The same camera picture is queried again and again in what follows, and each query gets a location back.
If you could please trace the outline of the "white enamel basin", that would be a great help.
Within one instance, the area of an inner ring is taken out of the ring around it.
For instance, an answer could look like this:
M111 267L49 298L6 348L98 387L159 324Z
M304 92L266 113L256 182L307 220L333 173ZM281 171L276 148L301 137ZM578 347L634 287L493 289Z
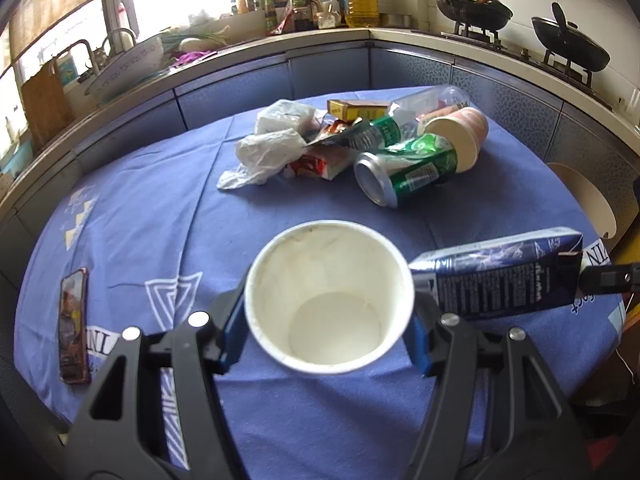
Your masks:
M145 39L119 55L85 90L99 103L115 99L141 81L163 70L164 47L160 35Z

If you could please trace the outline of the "black wok with lid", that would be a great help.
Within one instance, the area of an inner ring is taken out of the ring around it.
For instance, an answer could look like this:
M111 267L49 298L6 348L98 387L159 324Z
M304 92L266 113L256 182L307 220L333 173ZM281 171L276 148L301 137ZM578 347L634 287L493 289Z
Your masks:
M553 18L532 17L534 32L542 45L553 54L597 73L604 70L611 57L608 51L570 22L557 2L551 3Z

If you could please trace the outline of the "yellow cooking oil bottle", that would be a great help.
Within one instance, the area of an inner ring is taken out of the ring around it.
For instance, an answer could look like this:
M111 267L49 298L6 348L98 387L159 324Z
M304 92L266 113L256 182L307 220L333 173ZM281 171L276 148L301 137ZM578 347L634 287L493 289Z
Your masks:
M346 0L345 20L351 28L378 26L378 0Z

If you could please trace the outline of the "blue patterned tablecloth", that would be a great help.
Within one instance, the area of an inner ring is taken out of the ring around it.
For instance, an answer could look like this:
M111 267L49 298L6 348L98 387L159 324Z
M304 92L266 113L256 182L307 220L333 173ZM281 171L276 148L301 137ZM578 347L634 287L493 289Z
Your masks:
M43 404L71 422L84 389L58 372L62 279L88 272L89 363L98 368L122 330L175 326L232 289L280 232L314 220L358 222L407 259L422 252L567 226L593 263L608 258L582 208L551 169L491 125L476 165L398 208L382 208L344 171L332 180L273 177L221 192L235 145L254 128L233 115L140 148L83 178L58 204L23 280L14 363ZM398 344L356 373L306 376L254 340L218 382L247 470L255 479L398 479L433 390Z

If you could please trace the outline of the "yellow red small box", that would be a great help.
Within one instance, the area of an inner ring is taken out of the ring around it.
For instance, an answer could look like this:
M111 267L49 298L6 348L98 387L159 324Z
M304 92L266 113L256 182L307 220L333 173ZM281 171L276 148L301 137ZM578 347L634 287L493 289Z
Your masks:
M328 113L343 122L354 122L358 118L375 120L383 117L390 106L387 101L372 100L327 100Z

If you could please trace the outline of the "wooden cutting board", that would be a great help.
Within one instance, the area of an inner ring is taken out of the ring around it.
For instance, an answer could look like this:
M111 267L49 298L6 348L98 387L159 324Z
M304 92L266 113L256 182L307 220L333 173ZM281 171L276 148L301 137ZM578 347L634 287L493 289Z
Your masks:
M38 73L21 86L26 120L32 135L32 149L39 153L74 120L55 60L44 64Z

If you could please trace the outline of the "white plastic jug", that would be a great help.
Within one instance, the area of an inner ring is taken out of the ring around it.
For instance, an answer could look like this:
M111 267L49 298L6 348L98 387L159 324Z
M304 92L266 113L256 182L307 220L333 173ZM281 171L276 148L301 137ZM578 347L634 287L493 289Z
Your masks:
M310 0L311 14L318 29L337 28L342 16L338 0Z

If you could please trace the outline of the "white radish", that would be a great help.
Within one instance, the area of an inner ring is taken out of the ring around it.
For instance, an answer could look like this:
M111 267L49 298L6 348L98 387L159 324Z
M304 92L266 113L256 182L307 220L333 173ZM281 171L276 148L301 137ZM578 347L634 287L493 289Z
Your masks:
M217 51L226 44L218 38L212 37L188 37L180 41L178 50L181 53L212 52Z

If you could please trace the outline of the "blue white milk carton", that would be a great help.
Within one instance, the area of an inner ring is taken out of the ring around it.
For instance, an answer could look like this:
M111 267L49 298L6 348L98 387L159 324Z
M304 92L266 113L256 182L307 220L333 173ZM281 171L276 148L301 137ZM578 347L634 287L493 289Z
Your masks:
M467 320L571 304L582 270L582 233L558 228L424 252L409 264L416 290Z

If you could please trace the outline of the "clear plastic water bottle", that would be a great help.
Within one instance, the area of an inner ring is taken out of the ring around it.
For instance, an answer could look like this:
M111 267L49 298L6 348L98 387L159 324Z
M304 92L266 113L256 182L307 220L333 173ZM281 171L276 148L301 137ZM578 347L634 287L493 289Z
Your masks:
M390 102L378 119L361 119L344 131L338 144L357 151L388 148L415 138L432 118L461 110L471 98L455 86L435 86Z

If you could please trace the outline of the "black wok with spatula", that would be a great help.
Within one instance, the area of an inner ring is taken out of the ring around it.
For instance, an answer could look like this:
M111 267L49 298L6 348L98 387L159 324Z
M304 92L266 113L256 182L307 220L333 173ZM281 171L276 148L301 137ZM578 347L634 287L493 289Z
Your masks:
M438 10L456 24L456 29L476 27L498 32L506 27L513 12L499 0L435 0Z

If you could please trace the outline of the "smartphone in red case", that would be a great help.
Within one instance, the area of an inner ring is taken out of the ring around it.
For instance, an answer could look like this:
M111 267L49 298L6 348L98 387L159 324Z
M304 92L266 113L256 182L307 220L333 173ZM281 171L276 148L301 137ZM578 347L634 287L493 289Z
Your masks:
M88 270L80 268L62 279L58 303L58 369L67 385L90 382L86 334Z

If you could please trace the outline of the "kitchen counter with cabinets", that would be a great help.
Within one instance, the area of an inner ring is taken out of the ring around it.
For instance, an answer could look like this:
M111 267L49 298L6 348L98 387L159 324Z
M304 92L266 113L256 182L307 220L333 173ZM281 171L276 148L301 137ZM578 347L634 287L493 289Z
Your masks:
M123 154L280 99L457 84L545 162L591 182L610 205L615 255L639 250L639 130L551 70L444 37L399 29L296 32L241 44L158 76L54 139L1 202L1 281L21 285L60 199Z

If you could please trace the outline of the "white plastic bag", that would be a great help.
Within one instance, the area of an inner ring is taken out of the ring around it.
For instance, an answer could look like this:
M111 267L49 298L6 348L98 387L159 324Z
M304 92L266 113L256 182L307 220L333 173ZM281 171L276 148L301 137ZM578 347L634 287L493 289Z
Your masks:
M239 165L220 176L217 188L231 191L247 185L262 185L303 156L307 148L304 138L292 128L250 134L235 145Z

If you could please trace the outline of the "red snack wrapper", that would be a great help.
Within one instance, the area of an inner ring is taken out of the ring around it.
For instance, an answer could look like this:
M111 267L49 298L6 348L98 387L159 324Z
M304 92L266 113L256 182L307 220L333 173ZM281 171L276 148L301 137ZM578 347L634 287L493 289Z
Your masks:
M351 126L350 122L334 120L324 125L309 143L308 150L299 159L285 167L288 177L319 178L332 181L341 172L352 166L357 152L334 141Z

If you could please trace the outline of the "chrome sink faucet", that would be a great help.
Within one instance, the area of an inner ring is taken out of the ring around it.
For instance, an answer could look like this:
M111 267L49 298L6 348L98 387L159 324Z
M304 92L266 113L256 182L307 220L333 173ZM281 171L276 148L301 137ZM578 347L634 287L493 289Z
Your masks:
M111 63L112 58L117 58L122 53L133 48L136 44L137 38L131 29L127 27L117 27L107 33L102 44L96 50L92 50L90 44L85 39L79 39L65 47L52 58L52 70L58 68L59 58L62 58L66 53L70 53L74 47L84 46L89 55L90 70L92 70L95 75L99 75L99 73Z

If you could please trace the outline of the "green beer can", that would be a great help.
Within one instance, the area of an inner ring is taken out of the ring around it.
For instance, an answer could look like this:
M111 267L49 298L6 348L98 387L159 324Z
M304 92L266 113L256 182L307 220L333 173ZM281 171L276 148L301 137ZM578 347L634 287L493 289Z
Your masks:
M380 207L397 208L428 186L446 182L457 171L454 147L442 136L423 136L363 152L354 163L361 191Z

